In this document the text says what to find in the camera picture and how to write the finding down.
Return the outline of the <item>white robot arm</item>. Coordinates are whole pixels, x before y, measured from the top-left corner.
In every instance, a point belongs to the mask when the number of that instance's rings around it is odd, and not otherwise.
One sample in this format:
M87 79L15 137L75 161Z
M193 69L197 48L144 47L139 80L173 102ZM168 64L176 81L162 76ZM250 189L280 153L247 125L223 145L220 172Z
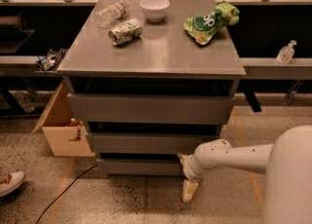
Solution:
M311 125L289 129L272 144L233 147L216 139L178 157L184 201L193 198L207 171L236 168L265 175L263 224L312 224Z

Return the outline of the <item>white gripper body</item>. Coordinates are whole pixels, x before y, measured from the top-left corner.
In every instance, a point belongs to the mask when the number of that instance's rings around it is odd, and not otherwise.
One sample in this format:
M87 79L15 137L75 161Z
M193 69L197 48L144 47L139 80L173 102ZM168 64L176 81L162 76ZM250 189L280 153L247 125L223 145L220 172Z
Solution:
M186 161L182 164L182 169L188 180L200 181L205 175L205 170L197 163L193 155L187 155Z

